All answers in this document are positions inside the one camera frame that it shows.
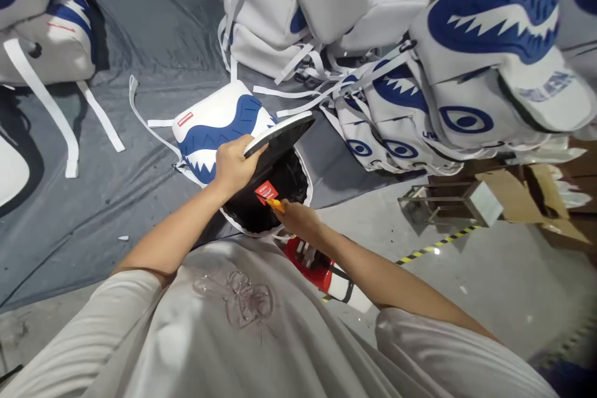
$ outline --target hand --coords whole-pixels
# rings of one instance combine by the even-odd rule
[[[274,210],[275,217],[290,233],[313,243],[324,226],[315,210],[298,202],[288,202],[288,199],[282,200],[282,204],[284,213]]]
[[[259,156],[267,149],[261,147],[248,159],[244,158],[244,150],[253,141],[250,135],[243,135],[239,139],[224,143],[216,153],[216,178],[210,185],[220,189],[231,198],[247,186],[257,167]]]

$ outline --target red tag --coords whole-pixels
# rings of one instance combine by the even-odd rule
[[[183,118],[178,120],[178,127],[182,126],[183,124],[185,124],[187,121],[189,121],[191,118],[193,117],[193,113],[189,112],[188,114],[186,114]]]
[[[272,184],[269,183],[269,180],[266,180],[266,182],[255,190],[255,192],[257,193],[257,198],[263,205],[266,204],[266,199],[274,199],[278,196],[278,192]]]

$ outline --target yellow black caution tape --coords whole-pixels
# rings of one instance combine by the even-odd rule
[[[446,245],[448,243],[451,243],[455,239],[462,238],[463,236],[468,235],[470,232],[472,232],[473,230],[477,230],[478,228],[481,228],[481,226],[470,226],[470,227],[467,227],[464,230],[461,230],[459,232],[456,232],[455,234],[452,234],[450,236],[445,237],[444,239],[439,240],[433,246],[425,247],[424,249],[421,249],[419,251],[413,252],[412,254],[410,254],[410,255],[408,255],[408,256],[406,256],[404,258],[400,258],[398,261],[396,261],[396,264],[398,266],[400,266],[401,264],[406,264],[408,262],[411,262],[414,259],[417,259],[420,256],[425,255],[426,253],[433,252],[434,250],[436,250],[436,248],[440,248],[440,247],[442,247],[442,246],[444,246],[444,245]]]

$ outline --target gray fabric sheet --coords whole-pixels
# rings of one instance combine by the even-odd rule
[[[172,170],[174,154],[132,113],[128,79],[139,79],[137,106],[146,119],[173,118],[224,86],[229,76],[216,39],[222,0],[96,2],[99,71],[91,86],[126,150],[114,151],[74,83],[51,86],[81,150],[78,178],[65,179],[66,145],[39,100],[27,90],[0,89],[0,127],[33,172],[23,194],[0,209],[0,312],[104,279],[144,234],[197,191]],[[275,87],[245,67],[239,67],[239,78],[249,88]],[[284,89],[305,88],[290,83]],[[301,103],[258,97],[270,112]],[[174,139],[169,129],[159,132]],[[315,208],[399,181],[365,172],[320,113],[298,148],[314,182]],[[200,242],[233,233],[216,215]],[[124,235],[129,241],[118,241]]]

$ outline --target person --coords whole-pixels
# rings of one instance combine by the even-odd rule
[[[380,309],[377,349],[343,324],[271,241],[193,252],[253,175],[243,136],[215,180],[145,235],[2,398],[556,397],[431,286],[284,202],[287,230],[335,260]]]

